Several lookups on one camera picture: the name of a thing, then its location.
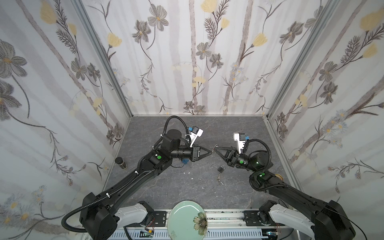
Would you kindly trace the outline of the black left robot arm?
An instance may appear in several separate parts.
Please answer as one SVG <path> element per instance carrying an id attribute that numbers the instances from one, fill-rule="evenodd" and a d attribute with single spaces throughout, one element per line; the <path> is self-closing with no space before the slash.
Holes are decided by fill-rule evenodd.
<path id="1" fill-rule="evenodd" d="M 168 130 L 165 124 L 151 151 L 139 160 L 130 174 L 100 194 L 90 193 L 84 198 L 79 221 L 92 239 L 107 240 L 118 228 L 132 224 L 149 225 L 154 219 L 154 210 L 149 204 L 140 201 L 123 210 L 123 203 L 169 168 L 174 159 L 196 162 L 212 154 L 194 144 L 204 132 L 201 128 L 183 126 L 184 134 L 179 130 Z"/>

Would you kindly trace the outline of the silver key bunch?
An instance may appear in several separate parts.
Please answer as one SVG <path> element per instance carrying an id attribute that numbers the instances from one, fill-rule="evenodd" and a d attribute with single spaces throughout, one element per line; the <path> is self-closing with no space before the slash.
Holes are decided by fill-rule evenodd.
<path id="1" fill-rule="evenodd" d="M 213 147 L 213 149 L 212 149 L 212 153 L 215 152 L 215 151 L 216 151 L 216 148 L 218 148 L 218 147 L 219 147 L 219 145 L 216 144 L 216 145 Z"/>

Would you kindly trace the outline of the green floral plate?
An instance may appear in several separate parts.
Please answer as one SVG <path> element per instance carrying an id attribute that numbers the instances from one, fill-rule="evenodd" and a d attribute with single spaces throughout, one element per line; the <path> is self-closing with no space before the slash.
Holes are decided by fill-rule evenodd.
<path id="1" fill-rule="evenodd" d="M 193 201 L 182 201 L 170 212 L 167 223 L 171 240 L 203 240 L 208 230 L 204 209 Z"/>

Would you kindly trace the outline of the black cylindrical container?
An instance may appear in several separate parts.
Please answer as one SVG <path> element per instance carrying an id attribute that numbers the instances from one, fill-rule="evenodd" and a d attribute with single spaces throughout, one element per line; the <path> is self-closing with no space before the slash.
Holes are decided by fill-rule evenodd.
<path id="1" fill-rule="evenodd" d="M 127 168 L 127 164 L 122 157 L 115 158 L 115 164 L 117 164 L 123 170 Z"/>

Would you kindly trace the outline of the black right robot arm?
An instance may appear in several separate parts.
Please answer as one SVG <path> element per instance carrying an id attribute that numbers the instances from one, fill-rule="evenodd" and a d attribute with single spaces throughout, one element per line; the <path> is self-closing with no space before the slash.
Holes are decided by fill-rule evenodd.
<path id="1" fill-rule="evenodd" d="M 228 166 L 251 172 L 249 183 L 257 192 L 265 192 L 292 207 L 268 201 L 260 211 L 275 223 L 289 226 L 314 240 L 352 240 L 356 231 L 343 207 L 335 202 L 325 202 L 311 197 L 290 186 L 270 172 L 272 153 L 269 146 L 259 140 L 245 141 L 243 148 L 215 147 Z"/>

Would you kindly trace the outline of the round tin can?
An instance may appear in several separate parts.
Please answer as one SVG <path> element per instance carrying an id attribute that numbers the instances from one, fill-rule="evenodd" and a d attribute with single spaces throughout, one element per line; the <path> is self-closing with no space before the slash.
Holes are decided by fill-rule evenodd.
<path id="1" fill-rule="evenodd" d="M 278 179 L 280 179 L 282 182 L 284 181 L 284 179 L 283 179 L 283 177 L 282 177 L 281 175 L 279 175 L 279 174 L 275 174 L 275 176 L 276 176 Z"/>

